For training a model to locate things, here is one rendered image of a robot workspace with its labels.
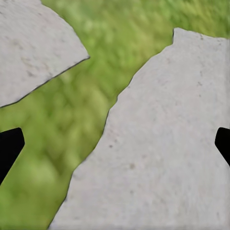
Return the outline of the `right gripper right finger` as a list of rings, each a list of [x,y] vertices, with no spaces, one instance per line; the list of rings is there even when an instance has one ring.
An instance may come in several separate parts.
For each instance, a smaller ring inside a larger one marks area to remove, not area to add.
[[[230,166],[230,129],[222,127],[218,129],[215,145]]]

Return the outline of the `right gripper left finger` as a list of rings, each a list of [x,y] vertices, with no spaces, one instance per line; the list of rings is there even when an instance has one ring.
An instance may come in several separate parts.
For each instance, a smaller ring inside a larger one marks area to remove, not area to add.
[[[0,133],[0,185],[25,145],[21,128]]]

